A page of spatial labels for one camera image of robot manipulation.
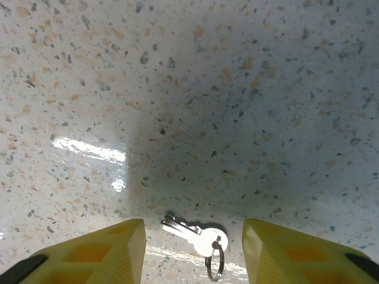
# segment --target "terrazzo surface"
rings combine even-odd
[[[0,273],[130,218],[142,283],[208,283],[167,210],[379,261],[377,1],[0,1]]]

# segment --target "metal split ring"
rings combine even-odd
[[[221,244],[219,244],[219,238],[217,238],[217,240],[213,242],[212,247],[213,247],[212,255],[205,258],[205,266],[207,267],[207,273],[208,273],[209,280],[211,280],[212,282],[217,282],[221,279],[221,277],[223,275],[224,264],[225,264],[224,251],[221,247]],[[219,252],[220,252],[220,264],[219,264],[219,271],[217,271],[216,276],[213,277],[212,270],[211,270],[211,264],[212,264],[212,256],[213,256],[215,250],[219,250]]]

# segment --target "silver key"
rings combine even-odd
[[[209,257],[220,254],[218,250],[214,251],[212,248],[212,244],[217,238],[220,238],[219,243],[223,251],[227,249],[227,236],[224,231],[218,228],[205,228],[202,230],[199,226],[187,226],[186,223],[177,221],[173,215],[165,216],[160,225],[165,231],[178,235],[193,244],[196,252],[201,256]]]

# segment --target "speckled surface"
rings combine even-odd
[[[379,261],[377,1],[0,1],[0,272],[146,221],[143,283],[207,283],[165,211]]]

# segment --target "key head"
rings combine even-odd
[[[228,245],[228,239],[225,232],[218,228],[206,228],[202,230],[199,238],[193,242],[196,252],[204,257],[211,256],[214,250],[212,244],[217,240],[218,236],[221,238],[219,244],[221,244],[223,251],[225,251]],[[213,255],[220,255],[219,250],[214,250]]]

